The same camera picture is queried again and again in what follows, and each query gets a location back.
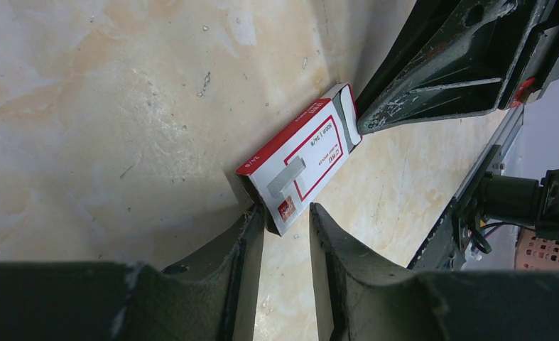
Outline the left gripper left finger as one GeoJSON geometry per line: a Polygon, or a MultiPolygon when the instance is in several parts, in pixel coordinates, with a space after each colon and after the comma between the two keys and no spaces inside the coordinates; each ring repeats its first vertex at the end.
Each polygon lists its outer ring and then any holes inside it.
{"type": "Polygon", "coordinates": [[[265,212],[158,270],[115,261],[0,263],[0,340],[251,340],[265,212]]]}

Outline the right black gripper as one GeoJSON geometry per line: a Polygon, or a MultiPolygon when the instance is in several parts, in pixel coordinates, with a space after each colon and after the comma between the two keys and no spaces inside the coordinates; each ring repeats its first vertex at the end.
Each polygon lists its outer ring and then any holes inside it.
{"type": "Polygon", "coordinates": [[[356,100],[357,128],[473,117],[559,79],[559,1],[417,1],[356,100]]]}

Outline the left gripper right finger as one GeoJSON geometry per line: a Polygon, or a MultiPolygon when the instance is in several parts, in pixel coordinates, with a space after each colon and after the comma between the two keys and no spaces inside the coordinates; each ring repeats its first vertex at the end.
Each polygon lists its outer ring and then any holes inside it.
{"type": "Polygon", "coordinates": [[[559,340],[559,272],[408,270],[310,205],[320,340],[559,340]]]}

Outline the red white staple box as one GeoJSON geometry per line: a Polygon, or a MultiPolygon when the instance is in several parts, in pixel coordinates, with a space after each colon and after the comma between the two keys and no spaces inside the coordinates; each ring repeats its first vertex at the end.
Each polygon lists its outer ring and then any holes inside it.
{"type": "Polygon", "coordinates": [[[235,171],[268,213],[269,232],[283,236],[348,159],[332,88],[312,102],[235,171]]]}

